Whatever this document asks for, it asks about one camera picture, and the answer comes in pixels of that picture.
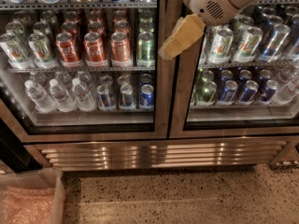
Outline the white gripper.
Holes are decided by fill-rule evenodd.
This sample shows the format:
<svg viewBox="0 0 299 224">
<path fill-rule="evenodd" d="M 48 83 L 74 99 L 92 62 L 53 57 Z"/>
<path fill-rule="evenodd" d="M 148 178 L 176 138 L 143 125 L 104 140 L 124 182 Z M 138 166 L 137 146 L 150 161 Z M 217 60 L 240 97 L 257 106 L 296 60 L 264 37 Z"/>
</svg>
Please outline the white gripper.
<svg viewBox="0 0 299 224">
<path fill-rule="evenodd" d="M 165 60 L 176 58 L 192 46 L 203 36 L 206 25 L 226 23 L 241 11 L 235 0 L 183 0 L 183 3 L 194 14 L 179 18 L 160 47 L 158 53 Z"/>
</svg>

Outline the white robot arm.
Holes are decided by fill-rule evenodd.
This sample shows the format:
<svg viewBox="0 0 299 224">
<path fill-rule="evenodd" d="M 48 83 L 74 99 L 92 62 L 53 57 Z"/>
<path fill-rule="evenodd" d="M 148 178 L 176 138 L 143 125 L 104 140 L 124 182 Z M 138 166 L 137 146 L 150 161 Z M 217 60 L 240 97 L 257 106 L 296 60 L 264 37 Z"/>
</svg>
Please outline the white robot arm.
<svg viewBox="0 0 299 224">
<path fill-rule="evenodd" d="M 207 26 L 226 23 L 258 0 L 183 0 L 191 15 L 180 18 L 171 35 L 159 49 L 159 55 L 172 60 L 199 40 Z"/>
</svg>

